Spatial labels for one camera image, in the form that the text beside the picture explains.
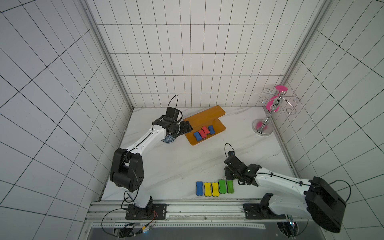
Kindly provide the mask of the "yellow eraser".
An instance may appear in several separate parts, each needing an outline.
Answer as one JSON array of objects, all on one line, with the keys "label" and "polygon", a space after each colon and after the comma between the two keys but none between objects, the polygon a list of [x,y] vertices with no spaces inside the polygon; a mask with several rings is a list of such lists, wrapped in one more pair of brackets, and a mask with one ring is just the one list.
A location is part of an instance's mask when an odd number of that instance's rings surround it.
[{"label": "yellow eraser", "polygon": [[204,196],[211,197],[212,196],[212,184],[209,182],[204,183]]},{"label": "yellow eraser", "polygon": [[218,182],[213,182],[213,183],[211,183],[211,185],[212,185],[212,196],[213,197],[218,197],[220,195],[219,183]]}]

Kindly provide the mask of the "red eraser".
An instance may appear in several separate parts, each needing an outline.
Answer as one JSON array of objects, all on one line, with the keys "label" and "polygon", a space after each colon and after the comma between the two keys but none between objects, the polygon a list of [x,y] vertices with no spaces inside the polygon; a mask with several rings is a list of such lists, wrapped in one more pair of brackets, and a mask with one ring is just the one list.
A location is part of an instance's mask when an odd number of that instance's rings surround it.
[{"label": "red eraser", "polygon": [[206,133],[204,132],[204,130],[200,130],[198,131],[199,135],[201,136],[202,139],[205,139],[207,137]]},{"label": "red eraser", "polygon": [[203,126],[202,130],[205,133],[205,135],[209,135],[210,134],[210,130],[206,126]]}]

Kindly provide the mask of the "green eraser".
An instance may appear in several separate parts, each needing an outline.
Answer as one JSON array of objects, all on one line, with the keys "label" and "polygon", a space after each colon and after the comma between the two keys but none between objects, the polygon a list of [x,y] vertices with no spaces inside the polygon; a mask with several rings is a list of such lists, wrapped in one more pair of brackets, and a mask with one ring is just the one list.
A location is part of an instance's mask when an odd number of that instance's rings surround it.
[{"label": "green eraser", "polygon": [[219,193],[220,194],[226,194],[227,193],[227,182],[226,180],[219,180]]},{"label": "green eraser", "polygon": [[227,184],[227,193],[233,194],[235,192],[233,180],[227,180],[226,184]]}]

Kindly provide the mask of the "wooden two-tier shelf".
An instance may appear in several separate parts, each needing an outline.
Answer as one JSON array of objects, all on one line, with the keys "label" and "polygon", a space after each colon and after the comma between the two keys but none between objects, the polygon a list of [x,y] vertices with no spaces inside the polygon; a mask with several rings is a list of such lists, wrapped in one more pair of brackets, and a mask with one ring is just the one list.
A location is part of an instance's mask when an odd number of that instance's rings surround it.
[{"label": "wooden two-tier shelf", "polygon": [[[190,133],[185,134],[191,146],[195,146],[198,143],[202,143],[203,141],[224,132],[226,130],[226,127],[219,120],[219,118],[224,116],[225,114],[226,112],[223,110],[222,107],[214,106],[208,110],[204,110],[198,114],[185,118],[184,121],[189,121],[191,126],[193,127],[193,130]],[[205,139],[202,139],[201,141],[197,142],[196,138],[194,137],[194,133],[200,131],[203,126],[206,126],[208,128],[208,126],[210,125],[214,127],[216,133],[214,135],[209,134]]]}]

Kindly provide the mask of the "blue eraser top shelf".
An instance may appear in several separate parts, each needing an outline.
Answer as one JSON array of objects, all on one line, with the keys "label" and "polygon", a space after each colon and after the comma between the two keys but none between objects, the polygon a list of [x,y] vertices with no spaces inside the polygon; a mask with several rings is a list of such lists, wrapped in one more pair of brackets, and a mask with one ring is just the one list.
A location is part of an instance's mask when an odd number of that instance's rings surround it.
[{"label": "blue eraser top shelf", "polygon": [[196,195],[202,196],[204,194],[203,182],[196,182]]}]

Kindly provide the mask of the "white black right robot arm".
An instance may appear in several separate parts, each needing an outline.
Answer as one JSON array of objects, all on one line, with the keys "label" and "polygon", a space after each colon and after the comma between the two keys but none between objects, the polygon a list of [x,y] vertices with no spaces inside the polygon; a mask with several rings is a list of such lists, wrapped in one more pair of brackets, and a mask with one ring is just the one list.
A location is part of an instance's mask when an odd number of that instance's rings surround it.
[{"label": "white black right robot arm", "polygon": [[258,204],[244,206],[250,219],[278,220],[293,216],[314,221],[332,233],[341,231],[347,202],[322,178],[298,179],[276,174],[260,165],[247,166],[233,151],[228,152],[225,165],[228,180],[272,190]]}]

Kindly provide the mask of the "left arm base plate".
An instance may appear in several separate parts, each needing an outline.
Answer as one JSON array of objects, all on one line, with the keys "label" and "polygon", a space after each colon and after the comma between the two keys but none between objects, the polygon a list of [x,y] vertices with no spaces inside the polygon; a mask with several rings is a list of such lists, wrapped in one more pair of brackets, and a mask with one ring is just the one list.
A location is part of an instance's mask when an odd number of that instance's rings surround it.
[{"label": "left arm base plate", "polygon": [[149,203],[146,208],[141,209],[134,204],[127,207],[126,220],[164,220],[167,213],[167,204]]}]

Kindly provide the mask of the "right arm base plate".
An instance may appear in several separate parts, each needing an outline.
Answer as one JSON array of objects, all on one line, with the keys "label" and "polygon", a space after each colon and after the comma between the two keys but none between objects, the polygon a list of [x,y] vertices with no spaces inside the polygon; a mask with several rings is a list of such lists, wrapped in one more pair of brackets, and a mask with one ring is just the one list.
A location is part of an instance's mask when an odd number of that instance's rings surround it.
[{"label": "right arm base plate", "polygon": [[247,220],[285,220],[285,215],[276,215],[269,207],[260,204],[243,204]]}]

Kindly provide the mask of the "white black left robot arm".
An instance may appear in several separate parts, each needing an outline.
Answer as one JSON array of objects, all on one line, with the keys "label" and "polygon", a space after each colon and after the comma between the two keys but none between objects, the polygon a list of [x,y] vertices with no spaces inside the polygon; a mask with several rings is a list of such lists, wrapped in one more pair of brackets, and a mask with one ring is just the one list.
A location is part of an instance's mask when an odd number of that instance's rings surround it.
[{"label": "white black left robot arm", "polygon": [[152,197],[142,190],[144,180],[143,159],[149,151],[161,140],[171,136],[176,139],[193,130],[188,121],[173,121],[170,118],[159,118],[139,140],[131,146],[118,148],[114,152],[109,179],[117,187],[125,189],[138,209],[149,208]]}]

